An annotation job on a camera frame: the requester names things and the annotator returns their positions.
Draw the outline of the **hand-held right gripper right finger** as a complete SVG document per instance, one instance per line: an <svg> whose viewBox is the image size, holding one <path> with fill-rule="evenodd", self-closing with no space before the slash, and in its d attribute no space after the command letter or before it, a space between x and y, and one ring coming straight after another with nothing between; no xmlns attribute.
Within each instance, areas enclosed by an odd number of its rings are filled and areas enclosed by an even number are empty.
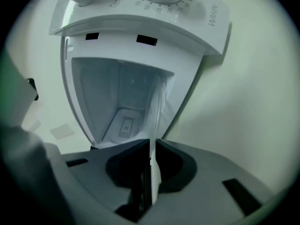
<svg viewBox="0 0 300 225"><path fill-rule="evenodd" d="M274 194L255 176L210 151L157 140L162 182L151 208L154 225L254 225Z"/></svg>

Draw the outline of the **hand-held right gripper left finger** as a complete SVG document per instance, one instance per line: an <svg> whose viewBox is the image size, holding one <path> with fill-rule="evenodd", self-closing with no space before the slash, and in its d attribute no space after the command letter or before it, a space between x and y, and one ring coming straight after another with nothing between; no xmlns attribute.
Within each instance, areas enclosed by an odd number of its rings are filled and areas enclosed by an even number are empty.
<svg viewBox="0 0 300 225"><path fill-rule="evenodd" d="M63 155L69 170L106 209L137 223L150 208L150 141Z"/></svg>

